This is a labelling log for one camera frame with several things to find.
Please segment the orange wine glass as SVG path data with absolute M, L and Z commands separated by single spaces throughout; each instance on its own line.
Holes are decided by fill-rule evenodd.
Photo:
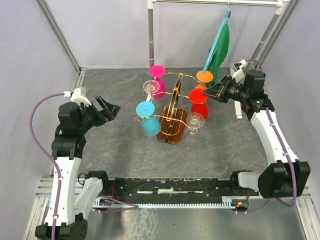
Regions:
M 205 90 L 205 89 L 207 89 L 206 84 L 211 83 L 212 80 L 214 79 L 214 76 L 211 72 L 209 72 L 207 70 L 205 71 L 205 73 L 203 73 L 203 71 L 200 70 L 197 72 L 196 78 L 199 81 L 199 84 L 195 87 L 195 89 Z

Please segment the red wine glass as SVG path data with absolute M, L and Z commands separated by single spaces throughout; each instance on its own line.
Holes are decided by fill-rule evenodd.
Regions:
M 202 115 L 203 118 L 206 120 L 209 117 L 209 108 L 206 104 L 207 96 L 205 96 L 202 92 L 203 89 L 194 88 L 189 93 L 188 97 L 190 102 L 192 103 L 191 112 Z

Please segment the pink wine glass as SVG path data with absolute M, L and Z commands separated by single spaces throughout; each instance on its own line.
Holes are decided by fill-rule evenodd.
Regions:
M 166 85 L 164 81 L 161 79 L 166 73 L 166 70 L 161 65 L 154 65 L 149 69 L 149 74 L 154 78 L 154 80 L 159 84 L 158 91 L 155 92 L 153 96 L 155 99 L 161 99 L 165 96 Z

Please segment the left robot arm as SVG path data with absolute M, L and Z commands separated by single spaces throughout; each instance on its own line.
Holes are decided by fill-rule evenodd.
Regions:
M 95 99 L 101 110 L 86 97 L 58 108 L 59 125 L 49 155 L 54 166 L 50 205 L 44 223 L 35 228 L 35 236 L 40 240 L 84 240 L 94 201 L 98 195 L 110 191 L 107 173 L 104 170 L 90 171 L 80 194 L 75 196 L 76 177 L 86 144 L 85 134 L 93 127 L 113 121 L 121 109 L 101 96 Z

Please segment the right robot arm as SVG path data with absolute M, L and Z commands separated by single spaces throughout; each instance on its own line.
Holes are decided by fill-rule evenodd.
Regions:
M 266 153 L 268 166 L 262 173 L 249 170 L 234 171 L 229 191 L 236 196 L 247 189 L 260 193 L 264 199 L 300 197 L 306 186 L 311 168 L 300 161 L 290 148 L 277 121 L 275 108 L 265 93 L 266 74 L 249 70 L 243 83 L 237 83 L 229 75 L 205 89 L 202 93 L 221 103 L 234 100 L 241 103 L 242 110 L 258 133 Z

